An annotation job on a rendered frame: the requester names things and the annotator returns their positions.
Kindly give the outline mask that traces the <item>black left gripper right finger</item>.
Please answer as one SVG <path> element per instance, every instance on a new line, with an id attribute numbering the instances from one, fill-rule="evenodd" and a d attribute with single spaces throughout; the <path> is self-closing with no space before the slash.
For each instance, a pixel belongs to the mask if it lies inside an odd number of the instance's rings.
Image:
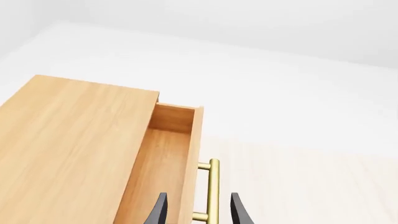
<path id="1" fill-rule="evenodd" d="M 231 193 L 230 210 L 233 224 L 254 224 L 236 192 Z"/>

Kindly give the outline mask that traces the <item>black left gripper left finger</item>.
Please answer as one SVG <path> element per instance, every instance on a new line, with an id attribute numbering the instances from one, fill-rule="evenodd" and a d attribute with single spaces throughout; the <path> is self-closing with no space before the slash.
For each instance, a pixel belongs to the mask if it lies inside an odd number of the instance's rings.
<path id="1" fill-rule="evenodd" d="M 159 194 L 159 197 L 144 224 L 165 224 L 167 219 L 167 210 L 167 194 L 162 192 Z"/>

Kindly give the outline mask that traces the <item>wooden drawer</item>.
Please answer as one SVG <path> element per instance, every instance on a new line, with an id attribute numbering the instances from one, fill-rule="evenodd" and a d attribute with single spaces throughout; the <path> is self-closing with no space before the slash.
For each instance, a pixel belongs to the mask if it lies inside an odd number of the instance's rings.
<path id="1" fill-rule="evenodd" d="M 143 224 L 162 192 L 166 224 L 192 223 L 202 122 L 202 107 L 155 105 L 114 224 Z"/>

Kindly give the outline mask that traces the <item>wooden cabinet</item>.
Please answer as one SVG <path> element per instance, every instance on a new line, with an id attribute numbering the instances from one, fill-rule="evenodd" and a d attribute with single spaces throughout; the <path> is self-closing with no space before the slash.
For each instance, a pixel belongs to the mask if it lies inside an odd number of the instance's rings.
<path id="1" fill-rule="evenodd" d="M 158 96 L 31 78 L 0 106 L 0 224 L 111 224 Z"/>

